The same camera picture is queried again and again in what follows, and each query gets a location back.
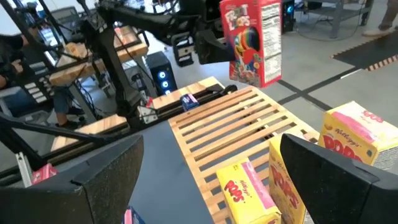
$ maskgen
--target cereal box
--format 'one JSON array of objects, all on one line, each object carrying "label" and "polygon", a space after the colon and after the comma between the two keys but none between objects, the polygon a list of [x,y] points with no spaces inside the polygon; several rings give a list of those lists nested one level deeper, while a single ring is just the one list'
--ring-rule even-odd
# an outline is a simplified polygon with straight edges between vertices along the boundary
[{"label": "cereal box", "polygon": [[259,88],[281,78],[280,0],[223,0],[224,36],[235,60],[229,78]]},{"label": "cereal box", "polygon": [[[300,132],[287,132],[303,139]],[[273,137],[269,144],[269,193],[275,204],[282,212],[284,224],[313,224],[303,201],[286,170],[282,154],[280,153],[280,140],[282,136]]]},{"label": "cereal box", "polygon": [[216,172],[235,224],[280,224],[280,212],[249,159]]},{"label": "cereal box", "polygon": [[145,222],[131,206],[128,206],[122,224],[145,224]]},{"label": "cereal box", "polygon": [[318,144],[388,170],[398,157],[398,128],[352,101],[325,113]]}]

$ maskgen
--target cable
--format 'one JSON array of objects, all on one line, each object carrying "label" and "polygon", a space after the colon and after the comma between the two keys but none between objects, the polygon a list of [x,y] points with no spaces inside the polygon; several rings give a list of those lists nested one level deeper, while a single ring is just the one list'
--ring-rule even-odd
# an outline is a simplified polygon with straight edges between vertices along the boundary
[{"label": "cable", "polygon": [[149,78],[149,80],[152,82],[153,86],[156,87],[158,90],[162,90],[162,88],[152,79],[152,77],[146,72],[146,69],[144,69],[140,64],[138,64],[136,62],[136,60],[134,59],[134,57],[130,54],[129,50],[127,49],[127,47],[124,45],[123,41],[120,39],[120,37],[115,33],[115,36],[118,38],[120,44],[122,45],[123,49],[127,52],[127,54],[129,55],[129,57],[131,58],[131,60],[135,61],[135,63],[137,64],[137,66],[141,69],[141,71],[144,72],[144,74]]},{"label": "cable", "polygon": [[361,19],[361,15],[362,15],[362,10],[364,9],[364,4],[365,4],[365,2],[363,2],[363,3],[360,4],[361,8],[359,9],[359,12],[358,12],[358,21],[357,21],[357,23],[356,23],[356,27],[355,27],[354,31],[353,31],[349,36],[347,36],[347,37],[340,38],[340,39],[318,39],[318,38],[308,37],[308,36],[304,35],[304,34],[309,34],[309,33],[311,33],[311,32],[315,29],[315,26],[316,26],[319,22],[330,22],[330,21],[333,21],[333,19],[329,19],[328,17],[327,17],[326,19],[321,19],[321,17],[324,16],[326,12],[324,12],[324,13],[321,14],[321,15],[319,15],[317,21],[314,23],[314,25],[313,25],[313,27],[310,29],[310,31],[308,31],[308,32],[300,32],[298,26],[297,26],[296,31],[297,31],[298,35],[300,35],[300,36],[302,36],[302,37],[304,37],[304,38],[306,38],[306,39],[316,40],[316,41],[320,41],[320,42],[334,42],[334,41],[340,41],[340,40],[349,39],[349,38],[351,38],[352,36],[355,35],[356,31],[358,30],[358,28],[359,28],[359,26],[360,26],[360,19]]}]

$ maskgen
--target wooden slatted tray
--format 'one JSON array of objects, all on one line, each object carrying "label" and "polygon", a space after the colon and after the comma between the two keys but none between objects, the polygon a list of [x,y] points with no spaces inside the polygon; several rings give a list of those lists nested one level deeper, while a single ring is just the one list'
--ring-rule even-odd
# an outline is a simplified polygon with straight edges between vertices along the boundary
[{"label": "wooden slatted tray", "polygon": [[215,223],[229,214],[215,172],[248,157],[268,183],[269,139],[301,132],[316,142],[319,134],[263,92],[249,86],[169,120],[185,162]]}]

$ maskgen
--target sneaker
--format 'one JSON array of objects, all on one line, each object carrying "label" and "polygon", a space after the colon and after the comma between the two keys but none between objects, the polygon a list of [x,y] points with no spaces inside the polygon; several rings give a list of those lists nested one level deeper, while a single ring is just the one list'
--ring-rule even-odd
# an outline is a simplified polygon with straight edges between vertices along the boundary
[{"label": "sneaker", "polygon": [[68,115],[75,115],[75,116],[80,116],[83,115],[85,112],[82,109],[79,109],[77,107],[72,106],[69,108]]},{"label": "sneaker", "polygon": [[66,128],[66,129],[69,129],[69,130],[76,130],[76,129],[78,129],[80,127],[80,124],[78,122],[74,122],[74,121],[67,121],[63,125],[59,125],[59,124],[56,124],[56,125],[59,128]]},{"label": "sneaker", "polygon": [[367,30],[362,33],[362,36],[364,37],[381,37],[383,35],[391,33],[391,29],[387,30],[379,30],[379,29],[374,29],[374,30]]}]

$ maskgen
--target person's leg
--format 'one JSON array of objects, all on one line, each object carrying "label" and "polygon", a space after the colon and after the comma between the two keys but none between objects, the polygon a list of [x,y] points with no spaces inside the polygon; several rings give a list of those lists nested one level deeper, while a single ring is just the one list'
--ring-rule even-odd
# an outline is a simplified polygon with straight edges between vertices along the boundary
[{"label": "person's leg", "polygon": [[383,20],[379,27],[375,30],[367,30],[363,33],[364,36],[377,37],[380,35],[388,34],[391,31],[392,23],[398,14],[398,0],[388,0],[387,10],[384,14]]},{"label": "person's leg", "polygon": [[71,103],[69,91],[66,87],[55,87],[53,103],[55,115],[58,120],[58,125],[63,128],[78,128],[78,123],[69,121],[67,118],[67,113],[69,111]]},{"label": "person's leg", "polygon": [[24,90],[19,90],[16,94],[4,98],[6,105],[13,116],[28,110],[36,102]]}]

